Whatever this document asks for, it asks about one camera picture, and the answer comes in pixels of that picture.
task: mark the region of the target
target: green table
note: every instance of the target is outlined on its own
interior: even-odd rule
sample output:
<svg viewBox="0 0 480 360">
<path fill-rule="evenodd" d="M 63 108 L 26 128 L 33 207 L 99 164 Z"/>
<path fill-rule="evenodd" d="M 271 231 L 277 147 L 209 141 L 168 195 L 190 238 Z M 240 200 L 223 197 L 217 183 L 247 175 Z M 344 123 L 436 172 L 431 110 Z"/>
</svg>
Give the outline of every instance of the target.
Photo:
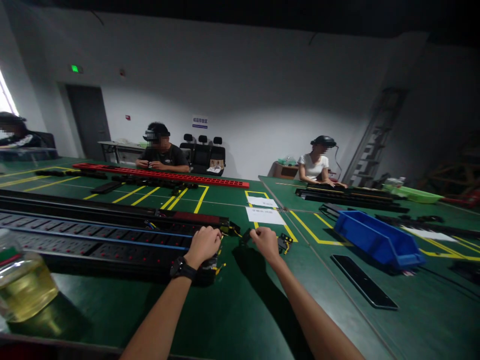
<svg viewBox="0 0 480 360">
<path fill-rule="evenodd" d="M 199 187 L 172 198 L 169 189 L 124 185 L 109 194 L 92 196 L 90 189 L 104 180 L 38 177 L 34 173 L 50 167 L 71 169 L 77 162 L 78 159 L 62 158 L 38 162 L 37 167 L 4 163 L 0 189 L 220 215 L 229 217 L 242 231 L 254 227 L 244 209 L 248 203 L 243 189 Z M 443 250 L 446 254 L 428 256 L 426 268 L 432 272 L 423 270 L 415 277 L 386 275 L 361 260 L 354 248 L 342 245 L 328 226 L 334 223 L 314 214 L 319 204 L 295 196 L 295 187 L 291 186 L 296 184 L 294 181 L 266 177 L 260 180 L 249 181 L 248 195 L 276 198 L 293 209 L 281 212 L 286 226 L 271 226 L 277 234 L 290 233 L 297 240 L 285 261 L 366 358 L 476 356 L 480 303 L 471 291 L 478 290 L 447 270 L 452 261 L 447 256 L 452 257 L 451 253 L 422 243 L 427 252 L 443 254 Z M 448 219 L 449 225 L 469 228 L 478 221 L 478 215 L 444 205 L 405 206 L 412 208 L 413 215 L 439 214 Z M 209 359 L 301 358 L 305 345 L 298 341 L 300 330 L 280 283 L 258 253 L 239 252 L 238 242 L 238 237 L 224 238 L 219 260 L 226 267 L 215 284 L 190 290 L 171 352 Z M 464 256 L 467 250 L 468 256 L 480 256 L 478 251 L 458 247 Z M 480 251 L 473 245 L 470 248 Z M 351 256 L 399 304 L 400 310 L 377 310 L 368 305 L 333 266 L 331 254 Z M 150 282 L 100 276 L 55 273 L 54 278 L 61 296 L 23 324 L 0 320 L 1 336 L 123 348 L 165 288 Z"/>
</svg>

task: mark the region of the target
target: wristwatch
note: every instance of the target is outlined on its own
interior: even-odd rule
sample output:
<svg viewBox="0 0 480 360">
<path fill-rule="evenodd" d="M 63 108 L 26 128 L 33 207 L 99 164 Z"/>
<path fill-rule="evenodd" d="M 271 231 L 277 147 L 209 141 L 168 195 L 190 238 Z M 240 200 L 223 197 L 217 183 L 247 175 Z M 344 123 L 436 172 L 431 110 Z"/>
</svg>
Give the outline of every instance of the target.
<svg viewBox="0 0 480 360">
<path fill-rule="evenodd" d="M 197 270 L 187 264 L 187 260 L 183 256 L 179 256 L 171 266 L 170 276 L 178 278 L 184 276 L 190 280 L 194 280 L 197 275 Z"/>
</svg>

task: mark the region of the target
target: door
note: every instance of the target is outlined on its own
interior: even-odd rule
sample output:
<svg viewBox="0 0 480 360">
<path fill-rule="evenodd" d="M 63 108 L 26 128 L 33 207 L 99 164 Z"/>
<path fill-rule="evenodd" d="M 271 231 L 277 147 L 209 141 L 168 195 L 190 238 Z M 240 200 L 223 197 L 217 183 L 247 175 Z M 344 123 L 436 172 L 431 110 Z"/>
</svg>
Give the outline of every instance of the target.
<svg viewBox="0 0 480 360">
<path fill-rule="evenodd" d="M 83 153 L 88 159 L 104 161 L 99 141 L 110 141 L 111 138 L 102 89 L 68 84 L 65 87 Z"/>
</svg>

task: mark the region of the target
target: person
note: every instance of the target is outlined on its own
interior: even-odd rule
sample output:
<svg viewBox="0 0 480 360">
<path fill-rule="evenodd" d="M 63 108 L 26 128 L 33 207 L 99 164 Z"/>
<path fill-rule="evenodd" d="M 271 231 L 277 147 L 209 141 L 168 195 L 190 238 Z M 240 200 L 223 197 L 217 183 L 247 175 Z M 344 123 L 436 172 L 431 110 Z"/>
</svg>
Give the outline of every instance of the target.
<svg viewBox="0 0 480 360">
<path fill-rule="evenodd" d="M 341 182 L 329 179 L 329 158 L 324 156 L 329 148 L 337 146 L 334 139 L 329 136 L 319 136 L 310 142 L 311 152 L 300 156 L 298 159 L 298 173 L 295 180 L 309 184 L 328 184 L 332 187 L 341 186 L 348 188 Z"/>
<path fill-rule="evenodd" d="M 190 165 L 182 150 L 170 143 L 170 133 L 160 122 L 148 125 L 143 138 L 149 142 L 148 148 L 135 161 L 142 169 L 189 173 Z"/>
<path fill-rule="evenodd" d="M 202 227 L 193 236 L 190 249 L 182 261 L 197 270 L 218 252 L 221 236 L 218 229 Z M 314 358 L 363 359 L 355 345 L 292 274 L 279 255 L 277 234 L 268 227 L 259 227 L 252 230 L 250 236 L 278 276 Z M 143 320 L 120 360 L 168 358 L 177 322 L 192 284 L 188 276 L 178 275 L 177 271 L 174 273 L 176 276 Z"/>
<path fill-rule="evenodd" d="M 10 112 L 0 112 L 0 149 L 39 148 L 41 138 L 27 129 L 27 119 Z"/>
</svg>

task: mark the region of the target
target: green exit sign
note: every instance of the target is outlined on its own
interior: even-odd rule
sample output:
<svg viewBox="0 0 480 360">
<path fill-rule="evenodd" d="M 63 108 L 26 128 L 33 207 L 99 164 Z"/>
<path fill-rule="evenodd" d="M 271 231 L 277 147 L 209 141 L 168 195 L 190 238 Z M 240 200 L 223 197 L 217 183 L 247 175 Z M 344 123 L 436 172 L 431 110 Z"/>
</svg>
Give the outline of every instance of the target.
<svg viewBox="0 0 480 360">
<path fill-rule="evenodd" d="M 77 73 L 77 74 L 83 74 L 84 73 L 84 68 L 81 67 L 80 65 L 70 65 L 69 66 L 69 70 L 72 72 L 72 73 Z"/>
</svg>

